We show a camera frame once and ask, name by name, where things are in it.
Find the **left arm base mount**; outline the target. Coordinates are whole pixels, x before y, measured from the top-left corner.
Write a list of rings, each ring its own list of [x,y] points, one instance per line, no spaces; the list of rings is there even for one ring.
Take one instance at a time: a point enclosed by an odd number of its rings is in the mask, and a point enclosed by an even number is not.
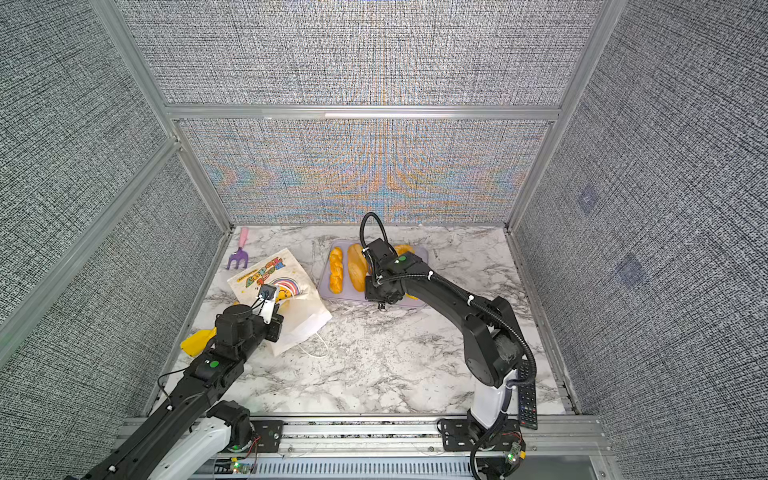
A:
[[[241,444],[237,453],[277,453],[283,438],[285,422],[274,419],[256,419],[250,421],[249,436]]]

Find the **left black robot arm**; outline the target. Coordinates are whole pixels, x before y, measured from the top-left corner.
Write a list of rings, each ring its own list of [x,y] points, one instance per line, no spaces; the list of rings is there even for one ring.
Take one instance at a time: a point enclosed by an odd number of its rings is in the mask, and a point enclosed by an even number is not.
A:
[[[283,320],[275,307],[226,308],[215,320],[216,334],[161,406],[83,477],[187,479],[223,450],[248,454],[258,438],[250,410],[222,397],[257,347],[280,338]]]

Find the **white paper gift bag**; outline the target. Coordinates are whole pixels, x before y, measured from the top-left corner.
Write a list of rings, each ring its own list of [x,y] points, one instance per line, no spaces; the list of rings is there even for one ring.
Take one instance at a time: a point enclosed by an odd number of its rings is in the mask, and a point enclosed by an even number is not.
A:
[[[318,333],[332,318],[314,282],[287,248],[249,264],[227,280],[240,303],[253,304],[263,285],[275,289],[274,313],[283,316],[281,335],[270,344],[279,356]]]

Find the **orange twisted fake bread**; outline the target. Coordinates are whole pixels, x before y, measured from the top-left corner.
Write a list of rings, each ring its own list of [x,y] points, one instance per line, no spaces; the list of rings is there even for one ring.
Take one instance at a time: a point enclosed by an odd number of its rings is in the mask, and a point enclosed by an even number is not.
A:
[[[329,290],[341,294],[344,286],[343,251],[335,247],[329,254]]]

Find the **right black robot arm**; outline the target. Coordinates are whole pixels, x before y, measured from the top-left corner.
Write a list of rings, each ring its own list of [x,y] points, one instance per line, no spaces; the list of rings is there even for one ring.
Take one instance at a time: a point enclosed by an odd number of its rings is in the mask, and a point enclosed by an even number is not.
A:
[[[498,296],[477,296],[437,273],[420,256],[399,253],[380,217],[366,213],[359,227],[369,273],[364,295],[379,309],[412,296],[445,317],[459,331],[464,362],[476,381],[467,433],[484,448],[509,419],[514,394],[534,387],[538,368],[511,304]]]

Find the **yellow ring fake bread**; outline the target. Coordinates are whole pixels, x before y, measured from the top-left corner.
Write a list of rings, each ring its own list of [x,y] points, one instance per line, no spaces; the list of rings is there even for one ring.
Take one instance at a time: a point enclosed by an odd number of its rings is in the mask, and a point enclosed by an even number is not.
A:
[[[415,250],[408,244],[400,244],[395,246],[395,250],[398,256],[402,256],[406,253],[414,254]]]

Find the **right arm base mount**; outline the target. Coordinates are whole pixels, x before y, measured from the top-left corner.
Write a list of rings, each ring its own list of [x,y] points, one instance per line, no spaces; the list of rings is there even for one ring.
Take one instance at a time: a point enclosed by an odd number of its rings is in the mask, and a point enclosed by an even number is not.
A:
[[[446,452],[469,454],[474,479],[509,479],[527,456],[527,444],[520,424],[503,414],[484,429],[474,420],[442,418],[437,430]]]

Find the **golden baguette fake bread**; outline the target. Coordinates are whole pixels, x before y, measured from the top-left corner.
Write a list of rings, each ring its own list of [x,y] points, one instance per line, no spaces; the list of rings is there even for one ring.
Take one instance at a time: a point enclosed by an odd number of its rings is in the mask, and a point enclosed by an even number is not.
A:
[[[357,292],[363,293],[366,287],[366,278],[369,275],[369,264],[359,243],[354,243],[348,247],[347,271],[353,288]]]

